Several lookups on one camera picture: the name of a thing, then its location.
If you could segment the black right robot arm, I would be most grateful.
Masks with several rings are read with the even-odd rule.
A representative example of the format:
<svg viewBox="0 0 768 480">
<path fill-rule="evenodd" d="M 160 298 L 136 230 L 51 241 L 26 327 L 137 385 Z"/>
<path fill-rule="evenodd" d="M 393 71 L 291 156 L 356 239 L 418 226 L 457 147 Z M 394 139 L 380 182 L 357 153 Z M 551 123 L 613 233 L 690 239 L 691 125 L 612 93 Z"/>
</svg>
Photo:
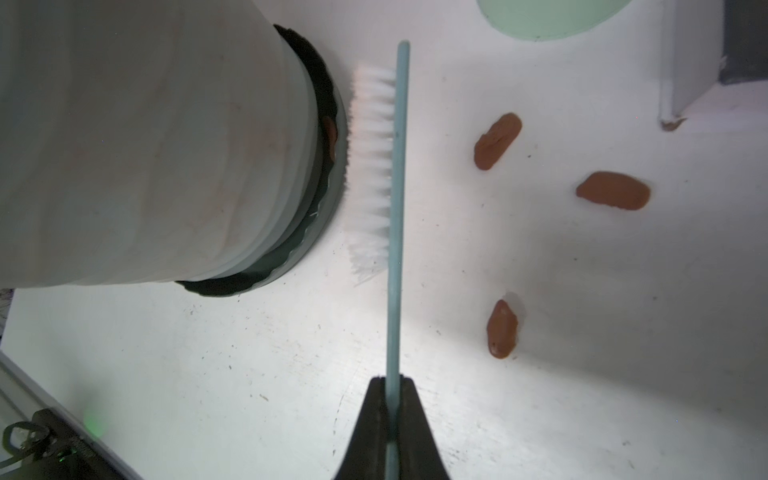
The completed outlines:
<svg viewBox="0 0 768 480">
<path fill-rule="evenodd" d="M 416 385 L 400 378 L 399 417 L 388 424 L 385 379 L 370 380 L 337 479 L 447 479 Z M 7 426 L 3 479 L 131 479 L 51 409 Z"/>
</svg>

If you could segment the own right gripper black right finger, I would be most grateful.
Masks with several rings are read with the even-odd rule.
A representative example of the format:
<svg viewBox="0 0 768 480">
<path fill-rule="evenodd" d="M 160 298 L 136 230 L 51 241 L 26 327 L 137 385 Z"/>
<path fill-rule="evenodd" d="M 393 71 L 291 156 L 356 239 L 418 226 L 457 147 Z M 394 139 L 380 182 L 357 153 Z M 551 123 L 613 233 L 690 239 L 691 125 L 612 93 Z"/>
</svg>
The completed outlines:
<svg viewBox="0 0 768 480">
<path fill-rule="evenodd" d="M 415 382 L 401 377 L 397 426 L 400 478 L 403 480 L 449 480 Z"/>
</svg>

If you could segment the white ceramic pot with soil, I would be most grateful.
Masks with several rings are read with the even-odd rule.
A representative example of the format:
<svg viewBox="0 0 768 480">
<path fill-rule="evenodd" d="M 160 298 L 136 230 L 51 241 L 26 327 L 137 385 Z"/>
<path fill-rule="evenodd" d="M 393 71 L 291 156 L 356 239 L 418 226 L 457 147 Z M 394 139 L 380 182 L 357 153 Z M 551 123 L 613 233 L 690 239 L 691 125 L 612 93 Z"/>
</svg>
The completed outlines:
<svg viewBox="0 0 768 480">
<path fill-rule="evenodd" d="M 1 284 L 204 281 L 297 223 L 309 71 L 251 1 L 1 5 Z"/>
</svg>

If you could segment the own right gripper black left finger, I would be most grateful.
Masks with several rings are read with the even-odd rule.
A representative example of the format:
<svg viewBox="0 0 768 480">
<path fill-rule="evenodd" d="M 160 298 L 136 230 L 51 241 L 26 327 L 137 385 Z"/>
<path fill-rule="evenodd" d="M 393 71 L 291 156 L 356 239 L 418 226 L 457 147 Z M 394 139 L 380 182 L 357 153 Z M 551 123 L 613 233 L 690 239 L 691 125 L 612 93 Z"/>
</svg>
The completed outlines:
<svg viewBox="0 0 768 480">
<path fill-rule="evenodd" d="M 370 380 L 335 480 L 385 478 L 388 417 L 385 378 Z"/>
</svg>

